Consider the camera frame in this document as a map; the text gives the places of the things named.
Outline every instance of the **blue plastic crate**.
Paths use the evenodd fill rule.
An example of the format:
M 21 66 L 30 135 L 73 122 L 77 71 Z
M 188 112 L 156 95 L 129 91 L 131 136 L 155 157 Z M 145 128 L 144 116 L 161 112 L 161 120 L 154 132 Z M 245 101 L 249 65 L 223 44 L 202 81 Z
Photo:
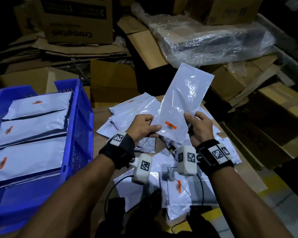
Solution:
M 94 113 L 80 80 L 54 83 L 59 92 L 73 92 L 62 167 L 46 172 L 54 176 L 28 183 L 1 188 L 15 180 L 0 182 L 0 235 L 21 228 L 63 182 L 93 159 Z M 37 94 L 29 85 L 1 89 L 0 124 L 13 100 L 30 96 Z

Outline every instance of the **finger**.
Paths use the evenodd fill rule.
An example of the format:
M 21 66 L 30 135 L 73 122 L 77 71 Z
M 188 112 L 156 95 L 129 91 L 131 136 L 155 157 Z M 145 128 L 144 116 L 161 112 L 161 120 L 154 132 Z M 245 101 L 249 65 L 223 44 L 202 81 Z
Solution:
M 152 121 L 154 116 L 151 114 L 141 114 L 143 116 L 143 118 L 145 119 L 145 121 Z
M 159 134 L 150 134 L 149 138 L 159 138 Z
M 150 125 L 148 127 L 149 132 L 148 133 L 155 133 L 158 132 L 159 130 L 162 129 L 162 126 L 160 124 L 156 124 L 156 125 Z
M 199 111 L 195 113 L 195 116 L 198 117 L 200 120 L 208 119 L 208 117 L 204 113 Z
M 184 118 L 186 119 L 186 121 L 188 121 L 189 123 L 191 124 L 195 124 L 197 122 L 197 118 L 196 117 L 193 117 L 191 114 L 189 113 L 184 113 Z

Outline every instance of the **table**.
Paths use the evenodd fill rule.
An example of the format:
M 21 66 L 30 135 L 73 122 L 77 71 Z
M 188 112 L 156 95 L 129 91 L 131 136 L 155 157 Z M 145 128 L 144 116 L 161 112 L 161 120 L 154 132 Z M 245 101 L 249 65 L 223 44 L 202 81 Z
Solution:
M 157 100 L 162 101 L 163 96 L 158 96 Z M 106 144 L 108 138 L 99 135 L 96 131 L 108 120 L 108 118 L 112 115 L 109 111 L 109 107 L 115 106 L 117 103 L 95 103 L 94 111 L 94 145 L 93 145 L 93 158 L 95 158 L 99 152 L 99 150 Z M 213 119 L 213 124 L 216 126 L 221 132 L 218 134 L 221 138 L 227 137 L 226 133 L 223 131 L 221 126 Z M 252 168 L 252 166 L 248 163 L 248 161 L 244 158 L 242 153 L 238 150 L 238 148 L 234 145 L 239 157 L 242 160 L 241 164 L 235 166 L 236 171 L 242 177 L 242 179 L 249 185 L 249 187 L 256 193 L 262 192 L 267 189 L 266 185 L 262 181 L 262 179 L 258 176 L 256 171 Z M 162 151 L 164 148 L 167 148 L 166 145 L 163 143 L 162 140 L 157 139 L 156 141 L 156 153 Z M 129 169 L 122 168 L 121 170 L 116 170 L 111 178 L 120 176 L 121 174 L 125 173 Z M 105 191 L 103 192 L 102 196 L 100 197 L 98 203 L 96 204 L 93 212 L 92 212 L 92 220 L 91 220 L 91 231 L 96 231 L 99 223 L 104 220 L 104 203 L 106 196 L 111 189 L 114 183 L 111 181 L 107 185 Z M 113 196 L 118 196 L 117 190 L 114 189 Z

